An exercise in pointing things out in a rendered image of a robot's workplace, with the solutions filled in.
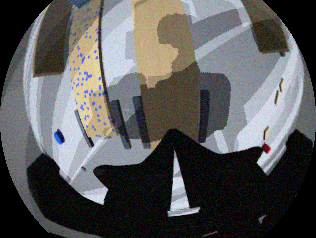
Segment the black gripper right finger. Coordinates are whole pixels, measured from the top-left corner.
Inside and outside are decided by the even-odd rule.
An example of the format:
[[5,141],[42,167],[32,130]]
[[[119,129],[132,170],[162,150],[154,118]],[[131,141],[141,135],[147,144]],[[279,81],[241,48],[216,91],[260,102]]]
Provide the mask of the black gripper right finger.
[[247,167],[262,156],[262,147],[216,154],[189,138],[185,132],[174,128],[174,150],[178,156],[179,171],[185,184],[190,208],[199,207],[200,200],[207,195],[215,181],[228,173]]

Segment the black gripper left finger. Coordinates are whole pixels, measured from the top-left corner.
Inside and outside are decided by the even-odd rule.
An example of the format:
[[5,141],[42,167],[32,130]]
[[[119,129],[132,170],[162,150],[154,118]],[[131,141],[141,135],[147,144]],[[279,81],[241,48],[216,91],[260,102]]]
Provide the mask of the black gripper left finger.
[[139,164],[97,165],[94,176],[106,188],[121,191],[159,193],[163,205],[170,211],[173,191],[174,131],[169,130],[161,142],[150,152],[149,158]]

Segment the blue short cylinder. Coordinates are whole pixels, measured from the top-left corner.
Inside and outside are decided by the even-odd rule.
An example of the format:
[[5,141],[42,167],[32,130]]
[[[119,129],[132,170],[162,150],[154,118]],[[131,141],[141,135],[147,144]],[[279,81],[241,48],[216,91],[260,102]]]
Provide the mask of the blue short cylinder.
[[65,142],[64,134],[61,134],[60,131],[54,132],[53,136],[54,136],[54,139],[57,140],[58,144],[64,144]]

